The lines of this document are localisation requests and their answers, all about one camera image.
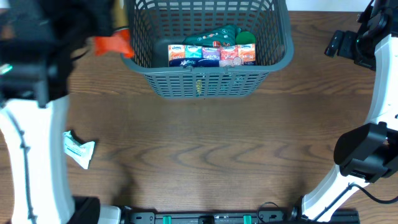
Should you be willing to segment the green Nescafe coffee bag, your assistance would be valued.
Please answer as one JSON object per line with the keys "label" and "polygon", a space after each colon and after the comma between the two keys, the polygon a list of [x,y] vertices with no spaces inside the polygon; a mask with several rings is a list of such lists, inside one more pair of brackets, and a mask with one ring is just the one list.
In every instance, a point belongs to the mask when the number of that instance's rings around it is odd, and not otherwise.
{"label": "green Nescafe coffee bag", "polygon": [[236,36],[240,32],[241,29],[236,25],[226,25],[209,32],[188,36],[182,44],[214,48],[229,47],[236,45]]}

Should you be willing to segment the multicolour tissue pack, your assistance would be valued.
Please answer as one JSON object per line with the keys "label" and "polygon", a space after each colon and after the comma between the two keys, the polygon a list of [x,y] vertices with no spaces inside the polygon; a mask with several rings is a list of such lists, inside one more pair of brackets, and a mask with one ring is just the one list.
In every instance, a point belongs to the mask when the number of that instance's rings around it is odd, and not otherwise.
{"label": "multicolour tissue pack", "polygon": [[256,45],[244,44],[230,47],[200,47],[194,45],[169,45],[170,67],[236,67],[256,64]]}

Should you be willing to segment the small teal white sachet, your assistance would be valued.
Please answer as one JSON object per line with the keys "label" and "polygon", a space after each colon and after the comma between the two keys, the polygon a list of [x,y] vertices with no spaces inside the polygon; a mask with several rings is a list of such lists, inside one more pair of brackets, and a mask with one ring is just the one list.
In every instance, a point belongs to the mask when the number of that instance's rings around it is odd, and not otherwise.
{"label": "small teal white sachet", "polygon": [[73,158],[83,169],[88,169],[95,149],[95,142],[79,143],[72,136],[71,131],[63,133],[64,152]]}

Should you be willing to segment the green lidded seasoning jar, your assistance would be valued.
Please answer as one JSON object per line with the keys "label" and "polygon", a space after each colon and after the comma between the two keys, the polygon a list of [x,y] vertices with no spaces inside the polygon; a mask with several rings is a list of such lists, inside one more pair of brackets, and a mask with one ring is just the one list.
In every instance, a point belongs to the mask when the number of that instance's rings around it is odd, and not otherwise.
{"label": "green lidded seasoning jar", "polygon": [[248,31],[240,32],[236,36],[237,45],[255,44],[255,43],[256,43],[256,37],[251,32]]}

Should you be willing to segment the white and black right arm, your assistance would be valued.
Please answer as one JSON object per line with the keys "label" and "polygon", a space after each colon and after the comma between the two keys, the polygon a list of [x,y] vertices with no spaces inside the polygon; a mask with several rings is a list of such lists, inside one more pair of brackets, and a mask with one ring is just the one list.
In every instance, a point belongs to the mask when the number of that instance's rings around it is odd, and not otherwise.
{"label": "white and black right arm", "polygon": [[360,190],[380,204],[365,188],[397,172],[397,0],[371,1],[358,16],[357,32],[337,30],[325,55],[351,59],[375,71],[373,97],[364,124],[344,133],[334,149],[334,166],[309,194],[293,207],[290,221],[344,223],[353,214],[338,209]]}

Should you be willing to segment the grey plastic lattice basket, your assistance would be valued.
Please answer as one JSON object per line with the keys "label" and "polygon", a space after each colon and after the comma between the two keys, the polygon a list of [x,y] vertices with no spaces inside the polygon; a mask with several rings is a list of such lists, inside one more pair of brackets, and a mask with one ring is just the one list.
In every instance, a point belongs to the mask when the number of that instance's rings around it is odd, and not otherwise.
{"label": "grey plastic lattice basket", "polygon": [[[285,0],[125,1],[133,58],[123,62],[164,98],[251,94],[270,72],[286,67],[294,45]],[[256,38],[254,65],[193,67],[169,64],[168,47],[195,34],[235,25]]]}

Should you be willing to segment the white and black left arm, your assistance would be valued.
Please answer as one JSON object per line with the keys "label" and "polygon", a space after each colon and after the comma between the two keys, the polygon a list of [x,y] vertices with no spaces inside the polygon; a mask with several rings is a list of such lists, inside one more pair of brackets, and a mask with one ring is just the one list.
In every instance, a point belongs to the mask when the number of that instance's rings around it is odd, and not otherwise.
{"label": "white and black left arm", "polygon": [[119,223],[120,208],[73,196],[64,153],[74,52],[113,32],[109,0],[1,2],[1,132],[11,162],[11,223]]}

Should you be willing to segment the orange spaghetti packet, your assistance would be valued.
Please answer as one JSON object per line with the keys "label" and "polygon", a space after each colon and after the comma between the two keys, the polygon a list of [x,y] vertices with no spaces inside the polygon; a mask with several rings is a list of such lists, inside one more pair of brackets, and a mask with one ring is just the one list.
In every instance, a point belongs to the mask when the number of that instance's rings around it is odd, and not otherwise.
{"label": "orange spaghetti packet", "polygon": [[114,2],[113,12],[116,30],[110,37],[96,36],[94,38],[95,55],[102,56],[108,52],[122,54],[125,58],[133,58],[135,52],[131,47],[130,32],[127,20],[127,5],[124,0]]}

